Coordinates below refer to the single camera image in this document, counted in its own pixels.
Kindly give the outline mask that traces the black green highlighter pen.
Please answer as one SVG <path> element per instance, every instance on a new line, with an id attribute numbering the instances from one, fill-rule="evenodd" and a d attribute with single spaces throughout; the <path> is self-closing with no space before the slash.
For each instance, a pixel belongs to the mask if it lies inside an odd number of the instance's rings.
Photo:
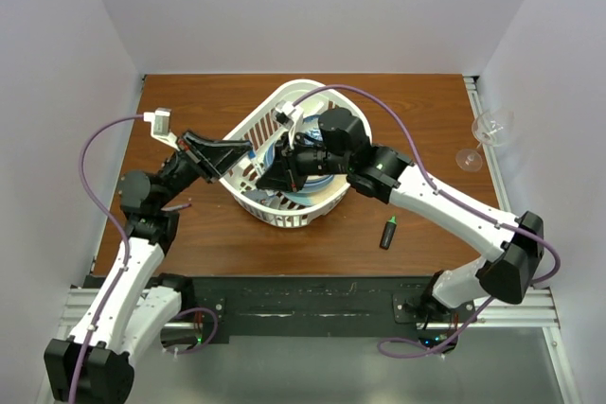
<path id="1" fill-rule="evenodd" d="M 390 245 L 392 243 L 396 229 L 397 229 L 397 219 L 395 216 L 392 216 L 384 225 L 380 244 L 379 244 L 381 249 L 388 250 L 390 248 Z"/>

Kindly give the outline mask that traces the white blue marker pen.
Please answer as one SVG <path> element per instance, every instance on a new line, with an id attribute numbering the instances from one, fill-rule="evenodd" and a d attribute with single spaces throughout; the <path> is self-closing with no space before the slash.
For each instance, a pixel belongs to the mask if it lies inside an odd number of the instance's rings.
<path id="1" fill-rule="evenodd" d="M 251 150 L 248 153 L 248 158 L 249 158 L 249 161 L 250 161 L 250 163 L 251 163 L 251 165 L 252 165 L 252 167 L 253 167 L 253 169 L 254 169 L 254 171 L 256 173 L 256 180 L 257 180 L 264 173 L 264 170 L 263 170 L 263 161 L 258 158 L 258 156 L 256 155 L 256 153 L 253 150 Z"/>

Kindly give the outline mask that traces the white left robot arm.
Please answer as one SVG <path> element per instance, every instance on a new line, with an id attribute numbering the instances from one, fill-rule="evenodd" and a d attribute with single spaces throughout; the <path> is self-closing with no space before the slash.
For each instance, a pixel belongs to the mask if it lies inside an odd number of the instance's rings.
<path id="1" fill-rule="evenodd" d="M 158 171 L 132 170 L 120 178 L 117 189 L 126 222 L 119 228 L 122 241 L 115 263 L 66 339 L 51 340 L 45 350 L 57 401 L 125 402 L 136 365 L 158 343 L 165 323 L 185 321 L 195 312 L 190 279 L 169 276 L 149 284 L 177 233 L 179 213 L 166 206 L 198 179 L 219 181 L 253 146 L 192 131 L 165 139 L 174 152 Z"/>

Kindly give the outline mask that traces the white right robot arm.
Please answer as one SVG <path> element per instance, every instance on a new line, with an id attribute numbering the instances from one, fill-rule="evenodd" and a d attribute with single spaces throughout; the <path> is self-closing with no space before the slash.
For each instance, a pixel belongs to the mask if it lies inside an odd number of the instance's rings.
<path id="1" fill-rule="evenodd" d="M 298 192 L 311 176 L 343 175 L 358 193 L 416 213 L 479 253 L 455 270 L 436 272 L 409 311 L 441 322 L 483 296 L 523 302 L 544 254 L 539 216 L 517 217 L 453 190 L 407 156 L 372 144 L 363 121 L 346 108 L 319 116 L 319 139 L 298 130 L 297 107 L 279 107 L 274 118 L 286 131 L 275 141 L 274 160 L 258 179 L 259 189 Z"/>

